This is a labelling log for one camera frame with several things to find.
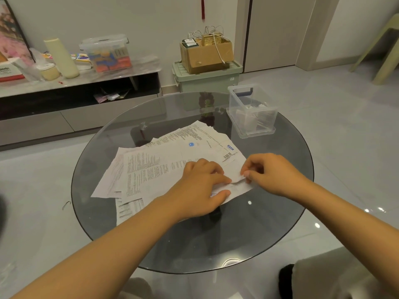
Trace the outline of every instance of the door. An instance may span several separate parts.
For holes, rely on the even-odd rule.
[[[250,0],[244,72],[295,65],[316,0]]]

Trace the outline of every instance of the cabinet drawer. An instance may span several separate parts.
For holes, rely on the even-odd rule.
[[[157,95],[153,94],[127,100],[116,100],[109,103],[62,110],[61,113],[75,131],[97,128],[106,125],[126,110],[156,97]],[[142,111],[137,119],[147,116],[147,111]]]
[[[0,121],[0,145],[73,132],[59,112]]]

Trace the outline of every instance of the stool leg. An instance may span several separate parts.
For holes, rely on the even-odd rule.
[[[384,26],[384,28],[379,32],[377,37],[374,39],[374,41],[371,43],[371,45],[366,49],[366,51],[360,56],[360,58],[357,60],[355,64],[349,69],[350,72],[355,71],[357,66],[359,66],[360,62],[364,60],[366,55],[373,49],[373,47],[378,43],[378,41],[381,39],[381,37],[385,34],[385,32],[389,29],[388,27],[389,22]]]
[[[376,77],[373,80],[374,85],[381,85],[387,79],[387,77],[395,70],[399,64],[399,39],[388,54],[384,64],[378,71]]]

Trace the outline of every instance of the glossy floor tile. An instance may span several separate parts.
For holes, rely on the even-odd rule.
[[[281,114],[308,143],[316,183],[399,228],[399,70],[375,86],[379,65],[367,62],[354,73],[349,66],[309,72],[290,66],[243,74],[240,84],[258,83],[278,100]],[[89,242],[67,202],[73,169],[90,138],[0,152],[0,210],[7,210],[0,270],[9,273],[0,299]],[[39,220],[32,224],[33,218]],[[147,280],[158,299],[274,299],[280,268],[339,246],[305,211],[278,244],[241,264],[192,275],[137,269],[133,276]]]

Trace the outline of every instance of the transparent plastic box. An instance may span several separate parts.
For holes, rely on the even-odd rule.
[[[234,127],[241,138],[273,134],[278,106],[257,84],[230,86],[227,109]]]
[[[83,40],[79,48],[87,53],[97,72],[107,72],[132,66],[126,47],[128,43],[126,35],[113,34]]]

